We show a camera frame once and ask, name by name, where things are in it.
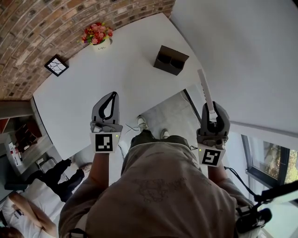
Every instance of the picture frame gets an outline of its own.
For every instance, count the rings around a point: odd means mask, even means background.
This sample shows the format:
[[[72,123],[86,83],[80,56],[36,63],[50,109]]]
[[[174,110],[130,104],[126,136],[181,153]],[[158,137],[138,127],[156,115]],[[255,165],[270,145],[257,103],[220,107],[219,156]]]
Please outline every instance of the picture frame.
[[[45,65],[51,73],[59,77],[69,66],[56,54]]]

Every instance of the flower pot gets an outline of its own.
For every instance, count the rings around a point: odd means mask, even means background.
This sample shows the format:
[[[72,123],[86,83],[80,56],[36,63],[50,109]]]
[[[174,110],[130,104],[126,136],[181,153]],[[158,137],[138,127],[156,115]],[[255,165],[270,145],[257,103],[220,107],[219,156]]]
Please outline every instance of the flower pot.
[[[105,39],[102,43],[97,45],[92,45],[93,49],[95,51],[101,51],[107,49],[111,44],[110,38]]]

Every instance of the gray t-shirt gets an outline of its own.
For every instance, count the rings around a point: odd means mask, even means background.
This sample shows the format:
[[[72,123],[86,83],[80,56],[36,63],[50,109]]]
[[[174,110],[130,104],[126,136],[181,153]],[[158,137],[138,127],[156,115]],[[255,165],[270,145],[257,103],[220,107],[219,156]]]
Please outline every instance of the gray t-shirt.
[[[86,179],[61,212],[64,237],[88,213],[88,237],[234,237],[236,208],[252,205],[230,179],[214,184],[190,149],[155,142],[127,154],[121,178],[105,191]]]

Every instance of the black box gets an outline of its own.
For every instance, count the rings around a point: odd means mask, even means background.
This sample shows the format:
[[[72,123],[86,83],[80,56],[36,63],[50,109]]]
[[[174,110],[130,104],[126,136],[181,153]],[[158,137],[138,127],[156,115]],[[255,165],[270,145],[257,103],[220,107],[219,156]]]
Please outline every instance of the black box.
[[[154,67],[178,75],[183,70],[185,61],[188,58],[189,56],[185,54],[162,46],[157,55]]]

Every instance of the potted plant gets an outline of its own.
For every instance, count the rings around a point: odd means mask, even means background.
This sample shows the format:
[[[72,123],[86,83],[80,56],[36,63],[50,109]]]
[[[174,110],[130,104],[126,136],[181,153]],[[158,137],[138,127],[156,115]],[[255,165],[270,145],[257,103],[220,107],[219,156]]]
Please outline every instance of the potted plant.
[[[113,36],[113,30],[106,27],[105,23],[96,22],[85,29],[82,36],[82,42],[93,46],[94,50],[106,49],[110,43],[110,37]]]

